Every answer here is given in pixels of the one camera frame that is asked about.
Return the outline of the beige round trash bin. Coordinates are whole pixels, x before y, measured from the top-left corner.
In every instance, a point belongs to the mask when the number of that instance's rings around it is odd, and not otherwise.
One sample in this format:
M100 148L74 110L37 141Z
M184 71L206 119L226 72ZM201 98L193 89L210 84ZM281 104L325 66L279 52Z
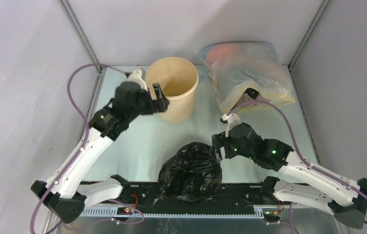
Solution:
M148 86L158 83L170 101L168 110L159 114L162 119L181 122L192 115L199 74L190 61L180 57L159 59L149 66L145 82Z

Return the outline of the black plastic trash bag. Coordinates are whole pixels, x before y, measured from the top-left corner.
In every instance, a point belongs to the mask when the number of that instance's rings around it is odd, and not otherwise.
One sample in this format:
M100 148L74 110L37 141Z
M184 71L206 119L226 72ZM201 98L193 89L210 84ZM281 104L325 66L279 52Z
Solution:
M192 142L181 147L161 167L157 198L196 203L210 198L222 184L220 162L212 147Z

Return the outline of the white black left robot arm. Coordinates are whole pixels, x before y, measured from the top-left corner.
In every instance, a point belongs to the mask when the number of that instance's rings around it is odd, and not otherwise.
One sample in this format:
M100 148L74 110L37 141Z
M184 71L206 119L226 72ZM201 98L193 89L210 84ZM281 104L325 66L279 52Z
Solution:
M130 183L119 175L89 185L81 185L81 181L135 118L163 113L169 104L159 83L153 83L151 89L143 89L139 83L122 82L115 96L96 111L80 143L64 164L46 181L36 180L31 191L66 224L75 221L85 208L103 201L127 202L131 196Z

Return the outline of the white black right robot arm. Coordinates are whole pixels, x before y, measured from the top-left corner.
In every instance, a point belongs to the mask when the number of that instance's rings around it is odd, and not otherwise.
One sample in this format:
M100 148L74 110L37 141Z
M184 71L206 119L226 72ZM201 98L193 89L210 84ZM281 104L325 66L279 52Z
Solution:
M291 183L267 176L260 188L263 202L300 203L334 216L340 223L362 229L367 213L367 179L357 181L330 178L332 172L314 164L305 164L298 153L277 139L263 139L253 128L240 123L228 133L212 136L212 152L218 159L243 156L263 169L273 170L304 182Z

